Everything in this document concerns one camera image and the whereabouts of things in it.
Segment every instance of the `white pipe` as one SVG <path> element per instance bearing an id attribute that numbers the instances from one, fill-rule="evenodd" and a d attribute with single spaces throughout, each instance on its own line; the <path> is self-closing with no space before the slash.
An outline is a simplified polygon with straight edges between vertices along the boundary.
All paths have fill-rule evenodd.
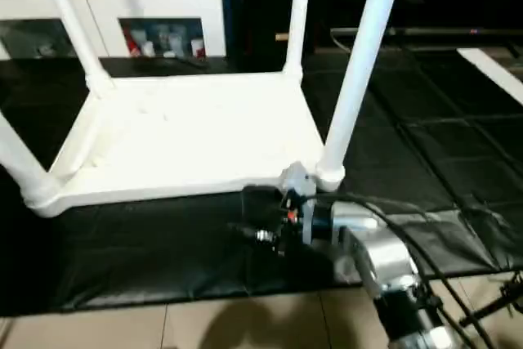
<path id="1" fill-rule="evenodd" d="M 345 177 L 343 160 L 373 71 L 394 0 L 367 0 L 337 99 L 324 153 L 316 167 L 320 186 L 336 190 Z"/>
<path id="2" fill-rule="evenodd" d="M 103 67 L 101 66 L 100 60 L 96 56 L 96 53 L 92 49 L 92 45 L 89 42 L 87 35 L 85 34 L 80 20 L 78 19 L 76 12 L 73 9 L 73 5 L 70 0 L 54 0 L 56 6 L 60 10 L 61 19 L 64 24 L 65 30 L 73 43 L 74 50 L 82 63 L 82 67 L 87 77 L 92 75 L 105 74 Z"/>
<path id="3" fill-rule="evenodd" d="M 287 59 L 284 72 L 299 76 L 302 79 L 302 52 L 309 0 L 293 0 L 291 23 L 288 30 Z"/>
<path id="4" fill-rule="evenodd" d="M 18 183 L 25 202 L 39 206 L 54 199 L 58 181 L 42 168 L 0 112 L 0 164 Z"/>

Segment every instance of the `black cable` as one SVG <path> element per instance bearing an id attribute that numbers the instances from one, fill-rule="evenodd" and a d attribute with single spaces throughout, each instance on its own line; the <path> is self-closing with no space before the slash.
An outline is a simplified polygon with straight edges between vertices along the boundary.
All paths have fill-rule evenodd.
<path id="1" fill-rule="evenodd" d="M 438 307 L 438 311 L 440 312 L 441 316 L 447 321 L 450 327 L 454 329 L 456 333 L 458 333 L 459 337 L 462 339 L 463 343 L 467 345 L 467 347 L 470 347 L 471 349 L 477 349 L 477 345 L 467 336 L 467 333 L 459 325 L 459 323 L 454 320 L 452 316 L 447 312 L 444 307 Z"/>
<path id="2" fill-rule="evenodd" d="M 417 258 L 415 258 L 414 256 L 412 256 L 412 258 L 414 260 L 414 263 L 416 263 L 416 266 L 418 267 L 419 276 L 421 277 L 422 282 L 425 285 L 428 295 L 431 297 L 437 297 L 437 295 L 432 290 L 430 280 L 427 278 L 425 268 L 417 260 Z M 459 335 L 459 337 L 462 339 L 463 343 L 467 345 L 467 347 L 470 347 L 471 349 L 478 349 L 478 346 L 468 337 L 465 329 L 459 324 L 459 322 L 456 321 L 456 319 L 454 319 L 450 315 L 450 313 L 447 312 L 447 310 L 443 306 L 443 302 L 439 297 L 438 300 L 439 301 L 436 304 L 436 308 L 438 312 L 441 314 L 441 316 L 443 316 L 443 318 L 447 321 L 447 324 L 449 324 L 449 326 L 452 327 L 452 329 Z"/>
<path id="3" fill-rule="evenodd" d="M 460 298 L 458 293 L 454 290 L 452 285 L 450 285 L 449 281 L 443 274 L 443 272 L 440 270 L 440 268 L 436 265 L 436 263 L 432 260 L 430 255 L 419 245 L 419 243 L 411 236 L 409 233 L 407 233 L 401 226 L 393 222 L 390 218 L 388 218 L 384 213 L 382 213 L 379 209 L 375 208 L 373 205 L 369 204 L 369 201 L 374 202 L 380 202 L 379 198 L 366 198 L 359 195 L 353 195 L 349 193 L 345 194 L 325 194 L 325 195 L 315 195 L 311 197 L 305 198 L 305 200 L 308 199 L 317 199 L 317 200 L 344 200 L 346 202 L 352 202 L 353 204 L 358 204 L 364 208 L 367 208 L 372 213 L 374 213 L 376 216 L 380 217 L 383 222 L 387 224 L 387 226 L 394 232 L 395 235 L 397 235 L 400 239 L 402 239 L 406 244 L 408 244 L 410 247 L 412 247 L 421 257 L 422 259 L 428 264 L 428 266 L 432 269 L 434 275 L 441 280 L 443 285 L 447 288 L 450 295 L 454 298 L 456 303 L 460 306 L 460 308 L 463 310 L 463 313 L 467 318 L 470 319 L 472 324 L 474 325 L 474 328 L 480 335 L 481 339 L 485 342 L 485 345 L 488 349 L 495 349 L 494 344 L 490 340 L 489 335 L 486 333 L 485 329 L 483 329 L 483 326 L 481 326 L 479 320 L 472 314 L 471 310 L 465 305 L 463 300 Z M 384 203 L 390 204 L 391 201 L 389 199 L 384 199 Z M 412 204 L 408 204 L 410 208 L 415 207 Z M 428 215 L 420 208 L 415 208 L 415 211 L 417 213 L 421 213 L 426 219 L 428 218 Z"/>

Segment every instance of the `black mat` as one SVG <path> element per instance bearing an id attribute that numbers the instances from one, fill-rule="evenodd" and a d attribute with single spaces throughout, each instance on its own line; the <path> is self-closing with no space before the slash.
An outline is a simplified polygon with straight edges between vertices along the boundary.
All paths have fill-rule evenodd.
<path id="1" fill-rule="evenodd" d="M 112 75 L 276 69 L 212 60 L 108 60 Z M 324 137 L 346 57 L 305 61 L 303 91 Z M 49 167 L 86 96 L 75 60 L 0 63 L 0 107 Z M 386 209 L 449 276 L 523 267 L 523 107 L 456 52 L 381 55 L 346 159 L 343 189 L 400 199 L 432 221 Z M 24 208 L 0 172 L 0 315 L 77 311 L 339 285 L 306 248 L 286 258 L 228 223 L 265 215 L 238 193 L 74 208 L 54 219 Z"/>

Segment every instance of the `object on cabinet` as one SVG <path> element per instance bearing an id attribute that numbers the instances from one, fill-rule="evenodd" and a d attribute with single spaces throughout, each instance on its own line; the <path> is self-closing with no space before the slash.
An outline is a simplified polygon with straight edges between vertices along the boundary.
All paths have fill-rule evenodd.
<path id="1" fill-rule="evenodd" d="M 203 44 L 203 39 L 194 38 L 190 41 L 191 49 L 193 50 L 193 56 L 197 59 L 202 59 L 205 57 L 205 46 Z"/>
<path id="2" fill-rule="evenodd" d="M 141 48 L 138 56 L 205 57 L 202 23 L 198 18 L 125 18 L 120 19 L 120 25 L 132 56 L 136 46 Z"/>

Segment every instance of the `beige floor tile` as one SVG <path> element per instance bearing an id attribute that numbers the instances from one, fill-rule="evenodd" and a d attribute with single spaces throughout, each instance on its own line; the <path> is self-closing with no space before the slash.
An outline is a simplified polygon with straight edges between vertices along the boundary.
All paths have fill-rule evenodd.
<path id="1" fill-rule="evenodd" d="M 165 306 L 12 321 L 2 349 L 158 349 Z"/>
<path id="2" fill-rule="evenodd" d="M 501 281 L 511 277 L 512 273 L 509 273 L 463 278 L 461 281 L 472 306 L 478 309 L 497 298 Z M 481 323 L 499 349 L 523 348 L 522 314 L 504 309 L 484 318 Z M 474 341 L 483 347 L 476 331 L 473 328 L 468 328 L 467 331 L 475 338 Z"/>
<path id="3" fill-rule="evenodd" d="M 193 302 L 168 308 L 163 347 L 328 349 L 317 293 Z"/>
<path id="4" fill-rule="evenodd" d="M 450 281 L 458 294 L 465 297 L 457 280 Z M 451 301 L 442 283 L 432 283 L 447 311 L 458 317 L 460 309 Z M 333 349 L 386 348 L 388 337 L 379 321 L 373 302 L 363 289 L 339 289 L 321 293 L 325 318 Z"/>
<path id="5" fill-rule="evenodd" d="M 468 300 L 467 294 L 461 284 L 460 279 L 451 279 L 449 280 L 450 284 L 458 294 L 458 296 L 463 300 L 466 306 L 471 307 L 471 303 Z M 450 315 L 456 319 L 459 320 L 465 316 L 463 310 L 458 305 L 458 303 L 454 300 L 452 295 L 450 294 L 449 290 L 443 285 L 441 281 L 431 281 L 432 290 L 435 294 L 437 294 L 441 301 L 443 302 L 443 306 L 447 310 Z"/>

